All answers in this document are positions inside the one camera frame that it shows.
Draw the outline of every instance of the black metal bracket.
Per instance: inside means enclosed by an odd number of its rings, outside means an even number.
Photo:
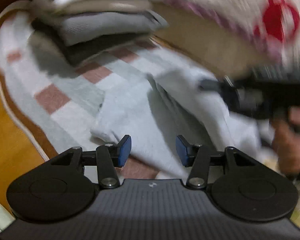
[[[131,151],[131,136],[125,135],[121,141],[116,145],[113,143],[106,143],[112,163],[115,167],[123,167],[126,163]],[[86,151],[82,153],[83,166],[96,166],[96,151]]]
[[[191,189],[203,189],[207,186],[209,166],[223,166],[224,173],[227,173],[238,166],[260,164],[234,147],[218,152],[204,145],[192,145],[182,135],[177,136],[176,149],[182,164],[192,167],[186,182],[186,186]]]
[[[120,181],[106,145],[96,149],[96,159],[99,185],[104,189],[119,187]]]

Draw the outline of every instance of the black fabric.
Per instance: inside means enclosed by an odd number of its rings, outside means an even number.
[[[58,35],[58,32],[53,27],[44,24],[38,19],[35,19],[31,23],[31,25],[34,28],[34,30],[44,33],[46,36],[48,36],[58,46],[62,54],[65,56],[66,60],[73,67],[79,65],[83,60],[87,59],[88,57],[98,54],[105,49],[109,49],[113,46],[133,41],[140,36],[146,35],[146,33],[103,35],[91,41],[81,42],[73,46],[67,47]]]

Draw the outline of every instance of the small logo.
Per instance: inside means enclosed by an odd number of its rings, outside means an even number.
[[[157,186],[157,184],[155,182],[149,183],[149,187],[151,187],[151,188],[154,188],[156,186]]]

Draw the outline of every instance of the human hand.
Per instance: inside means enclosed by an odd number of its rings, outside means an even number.
[[[289,123],[300,126],[300,107],[289,110]],[[300,134],[284,120],[272,120],[275,130],[272,147],[279,157],[279,169],[284,174],[300,173]]]

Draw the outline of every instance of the white fabric with red design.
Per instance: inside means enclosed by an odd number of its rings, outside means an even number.
[[[300,63],[300,0],[166,0],[215,20],[285,66]]]

